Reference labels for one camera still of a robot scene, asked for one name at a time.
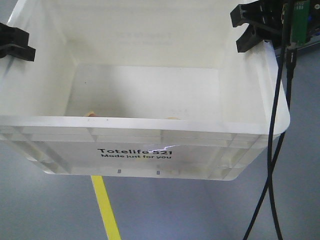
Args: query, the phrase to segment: black plastic clamp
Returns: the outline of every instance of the black plastic clamp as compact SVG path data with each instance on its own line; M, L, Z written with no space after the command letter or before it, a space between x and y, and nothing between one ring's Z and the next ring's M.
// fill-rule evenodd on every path
M249 24L236 41L239 53L245 53L262 40L271 40L274 47L281 44L283 0L258 0L239 4L231 13L232 26Z
M34 61L36 50L28 46L29 33L0 23L0 59L6 55Z

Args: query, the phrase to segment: yellow tape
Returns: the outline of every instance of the yellow tape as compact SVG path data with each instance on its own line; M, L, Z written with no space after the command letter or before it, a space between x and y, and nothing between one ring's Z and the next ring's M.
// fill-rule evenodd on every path
M114 212L102 176L91 176L106 235L109 240L121 240Z

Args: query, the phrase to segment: plastic storage bin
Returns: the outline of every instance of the plastic storage bin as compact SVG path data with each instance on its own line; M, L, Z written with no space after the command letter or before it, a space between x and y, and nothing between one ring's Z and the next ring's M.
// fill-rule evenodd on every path
M269 43L237 53L239 3L19 0L8 25L36 56L0 59L0 139L53 174L236 178L267 146L278 69ZM275 135L289 123L281 88Z

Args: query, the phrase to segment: small object inside bin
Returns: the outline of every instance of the small object inside bin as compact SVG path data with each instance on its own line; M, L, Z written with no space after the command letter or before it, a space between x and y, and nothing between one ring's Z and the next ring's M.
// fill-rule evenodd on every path
M94 111L88 112L85 117L98 117L98 115Z

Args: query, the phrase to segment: black bracket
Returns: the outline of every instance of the black bracket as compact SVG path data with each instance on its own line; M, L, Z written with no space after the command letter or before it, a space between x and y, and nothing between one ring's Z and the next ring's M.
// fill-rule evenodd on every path
M287 0L258 0L239 4L231 13L232 26L249 24L243 35L236 41L239 53L245 53L262 40L272 41L275 49L282 40L284 5ZM320 34L320 0L310 0L306 41Z
M236 41L239 53L245 53L262 40L271 40L275 47L281 44L283 0L258 0L239 4L231 13L232 26L249 24Z
M0 59L6 55L34 61L36 50L28 46L29 33L0 23Z

